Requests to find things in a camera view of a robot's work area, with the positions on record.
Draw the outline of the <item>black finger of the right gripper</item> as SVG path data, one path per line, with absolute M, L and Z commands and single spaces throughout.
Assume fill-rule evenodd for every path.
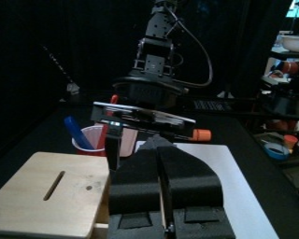
M 112 171 L 116 171 L 119 168 L 121 150 L 121 125 L 119 123 L 107 125 L 104 149 L 108 167 Z

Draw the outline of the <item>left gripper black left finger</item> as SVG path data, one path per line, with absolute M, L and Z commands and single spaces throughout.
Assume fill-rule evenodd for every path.
M 112 175 L 108 210 L 107 239 L 164 239 L 153 137 Z

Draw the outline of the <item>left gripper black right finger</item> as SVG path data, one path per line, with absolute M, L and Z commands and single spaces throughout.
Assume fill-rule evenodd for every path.
M 155 149 L 165 222 L 175 239 L 235 239 L 215 171 L 159 135 Z

